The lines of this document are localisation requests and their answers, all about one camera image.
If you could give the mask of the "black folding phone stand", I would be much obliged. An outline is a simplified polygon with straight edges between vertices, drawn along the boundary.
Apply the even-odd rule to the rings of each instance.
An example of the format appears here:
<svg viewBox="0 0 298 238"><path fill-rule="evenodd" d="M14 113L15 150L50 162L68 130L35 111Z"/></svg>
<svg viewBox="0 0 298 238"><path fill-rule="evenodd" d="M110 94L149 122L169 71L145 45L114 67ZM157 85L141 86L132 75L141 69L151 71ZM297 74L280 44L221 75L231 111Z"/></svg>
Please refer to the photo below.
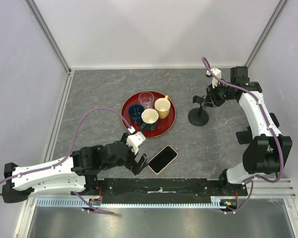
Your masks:
<svg viewBox="0 0 298 238"><path fill-rule="evenodd" d="M236 138L240 145L250 144L253 140L251 127L248 126L246 130L236 132Z"/></svg>

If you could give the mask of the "green mug white inside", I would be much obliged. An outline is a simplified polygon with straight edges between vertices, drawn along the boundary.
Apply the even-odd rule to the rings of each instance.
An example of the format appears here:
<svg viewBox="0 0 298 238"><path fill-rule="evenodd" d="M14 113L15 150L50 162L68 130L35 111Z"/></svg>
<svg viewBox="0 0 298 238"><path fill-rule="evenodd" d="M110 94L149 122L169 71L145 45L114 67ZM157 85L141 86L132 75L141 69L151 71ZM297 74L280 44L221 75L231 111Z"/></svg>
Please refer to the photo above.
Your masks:
<svg viewBox="0 0 298 238"><path fill-rule="evenodd" d="M143 124L140 126L141 131L153 131L156 129L158 124L158 113L155 109L146 109L142 113Z"/></svg>

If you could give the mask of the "clear glass cup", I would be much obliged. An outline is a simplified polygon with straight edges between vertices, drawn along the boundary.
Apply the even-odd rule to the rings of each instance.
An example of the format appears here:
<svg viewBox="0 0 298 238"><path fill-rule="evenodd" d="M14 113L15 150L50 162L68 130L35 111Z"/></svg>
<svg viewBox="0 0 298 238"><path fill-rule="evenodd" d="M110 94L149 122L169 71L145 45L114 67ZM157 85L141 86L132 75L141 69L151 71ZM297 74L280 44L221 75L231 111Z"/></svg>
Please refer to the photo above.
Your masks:
<svg viewBox="0 0 298 238"><path fill-rule="evenodd" d="M145 109L153 108L154 95L151 92L141 92L138 100Z"/></svg>

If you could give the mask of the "round base phone holder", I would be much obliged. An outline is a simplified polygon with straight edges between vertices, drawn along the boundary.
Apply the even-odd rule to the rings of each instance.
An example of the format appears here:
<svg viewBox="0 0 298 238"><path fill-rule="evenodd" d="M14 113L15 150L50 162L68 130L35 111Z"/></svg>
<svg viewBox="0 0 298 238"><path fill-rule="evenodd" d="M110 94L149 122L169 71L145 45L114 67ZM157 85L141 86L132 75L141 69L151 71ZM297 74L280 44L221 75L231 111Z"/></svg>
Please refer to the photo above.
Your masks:
<svg viewBox="0 0 298 238"><path fill-rule="evenodd" d="M188 120L195 126L204 126L209 121L209 115L204 109L204 100L205 96L200 97L198 95L195 95L193 97L193 103L198 103L200 106L189 111Z"/></svg>

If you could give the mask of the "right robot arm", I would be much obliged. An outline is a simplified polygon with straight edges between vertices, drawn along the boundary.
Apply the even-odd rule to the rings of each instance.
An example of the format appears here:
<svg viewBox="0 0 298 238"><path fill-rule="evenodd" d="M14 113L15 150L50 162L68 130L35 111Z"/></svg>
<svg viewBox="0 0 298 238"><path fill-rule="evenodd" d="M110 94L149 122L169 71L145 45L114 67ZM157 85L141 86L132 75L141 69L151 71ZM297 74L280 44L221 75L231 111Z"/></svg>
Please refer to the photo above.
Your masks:
<svg viewBox="0 0 298 238"><path fill-rule="evenodd" d="M278 182L293 142L289 136L282 135L276 116L268 112L260 84L249 80L248 69L243 66L231 68L230 82L224 81L217 68L207 71L206 76L212 78L212 83L207 87L203 106L215 108L228 100L236 100L249 123L247 130L236 133L239 144L247 145L242 161L221 173L218 191L229 195L235 190L235 184L253 179Z"/></svg>

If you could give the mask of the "yellow mug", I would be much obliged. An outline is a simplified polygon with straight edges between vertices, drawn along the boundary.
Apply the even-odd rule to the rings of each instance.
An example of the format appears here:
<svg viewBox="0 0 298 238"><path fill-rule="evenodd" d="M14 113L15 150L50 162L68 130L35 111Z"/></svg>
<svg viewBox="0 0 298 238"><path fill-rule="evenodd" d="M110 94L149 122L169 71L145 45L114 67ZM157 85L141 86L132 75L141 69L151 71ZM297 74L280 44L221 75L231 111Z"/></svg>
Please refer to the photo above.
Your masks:
<svg viewBox="0 0 298 238"><path fill-rule="evenodd" d="M164 96L164 98L159 98L154 103L154 108L158 113L159 119L165 119L170 111L171 102L169 96Z"/></svg>

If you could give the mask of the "phone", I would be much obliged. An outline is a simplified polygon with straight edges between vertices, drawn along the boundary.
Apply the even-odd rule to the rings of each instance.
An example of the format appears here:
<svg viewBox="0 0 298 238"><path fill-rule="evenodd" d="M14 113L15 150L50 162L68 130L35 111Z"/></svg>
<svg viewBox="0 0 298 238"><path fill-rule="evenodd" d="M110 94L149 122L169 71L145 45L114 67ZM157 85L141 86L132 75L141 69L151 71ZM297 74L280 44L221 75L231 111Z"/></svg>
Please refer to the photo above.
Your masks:
<svg viewBox="0 0 298 238"><path fill-rule="evenodd" d="M148 167L158 175L177 157L175 149L167 145L148 162Z"/></svg>

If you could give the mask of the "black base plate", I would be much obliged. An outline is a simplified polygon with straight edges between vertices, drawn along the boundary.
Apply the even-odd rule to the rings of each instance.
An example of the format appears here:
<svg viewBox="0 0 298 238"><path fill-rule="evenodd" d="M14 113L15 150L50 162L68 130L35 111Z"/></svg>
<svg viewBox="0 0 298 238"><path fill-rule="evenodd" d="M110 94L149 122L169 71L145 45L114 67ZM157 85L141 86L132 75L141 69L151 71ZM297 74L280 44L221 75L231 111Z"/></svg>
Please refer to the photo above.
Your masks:
<svg viewBox="0 0 298 238"><path fill-rule="evenodd" d="M206 178L106 178L95 191L104 204L209 203L212 196L240 194L237 186L220 186Z"/></svg>

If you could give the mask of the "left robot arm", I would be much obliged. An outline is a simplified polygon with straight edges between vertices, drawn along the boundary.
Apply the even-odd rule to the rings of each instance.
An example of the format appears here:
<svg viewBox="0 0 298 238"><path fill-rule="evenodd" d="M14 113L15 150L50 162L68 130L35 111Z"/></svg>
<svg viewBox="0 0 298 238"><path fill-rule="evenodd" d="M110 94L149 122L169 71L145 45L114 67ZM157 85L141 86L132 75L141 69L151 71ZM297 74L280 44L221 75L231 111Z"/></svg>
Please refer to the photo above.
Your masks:
<svg viewBox="0 0 298 238"><path fill-rule="evenodd" d="M122 141L105 146L95 145L74 151L67 158L28 168L15 163L4 166L5 184L1 195L5 203L17 203L34 195L70 194L99 195L97 175L115 167L125 167L138 175L147 166L147 155L136 161L133 147Z"/></svg>

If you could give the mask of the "dark blue cup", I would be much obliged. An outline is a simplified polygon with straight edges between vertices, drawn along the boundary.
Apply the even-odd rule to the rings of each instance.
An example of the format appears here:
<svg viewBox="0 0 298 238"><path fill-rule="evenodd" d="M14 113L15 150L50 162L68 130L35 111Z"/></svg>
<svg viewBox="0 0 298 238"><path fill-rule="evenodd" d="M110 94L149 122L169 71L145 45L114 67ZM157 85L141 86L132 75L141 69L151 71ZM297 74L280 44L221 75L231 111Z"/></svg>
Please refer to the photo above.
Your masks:
<svg viewBox="0 0 298 238"><path fill-rule="evenodd" d="M142 113L145 108L141 104L133 104L128 109L128 115L131 123L134 125L141 125L143 123Z"/></svg>

